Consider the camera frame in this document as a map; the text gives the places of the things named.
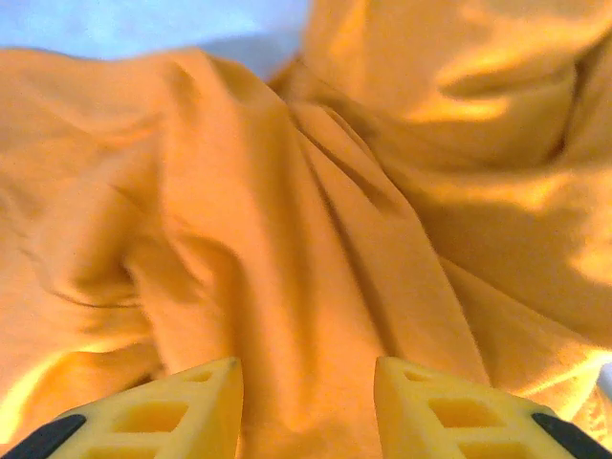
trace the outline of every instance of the crumpled fabric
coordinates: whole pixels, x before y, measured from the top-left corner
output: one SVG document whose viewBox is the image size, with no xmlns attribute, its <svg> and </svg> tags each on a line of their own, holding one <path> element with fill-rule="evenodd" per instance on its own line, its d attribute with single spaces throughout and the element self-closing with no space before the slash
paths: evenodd
<svg viewBox="0 0 612 459">
<path fill-rule="evenodd" d="M 378 356 L 610 445 L 612 2 L 318 0 L 270 84 L 0 53 L 0 443 L 237 356 L 242 458 L 380 458 Z"/>
</svg>

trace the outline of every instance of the wrinkled sheet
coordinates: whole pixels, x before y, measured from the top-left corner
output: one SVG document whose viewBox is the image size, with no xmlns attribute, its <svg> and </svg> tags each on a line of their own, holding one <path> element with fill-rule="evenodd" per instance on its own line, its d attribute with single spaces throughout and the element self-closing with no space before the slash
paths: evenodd
<svg viewBox="0 0 612 459">
<path fill-rule="evenodd" d="M 609 445 L 612 4 L 319 0 L 267 85 L 0 53 L 0 442 L 238 356 L 240 456 L 380 457 L 394 355 Z"/>
</svg>

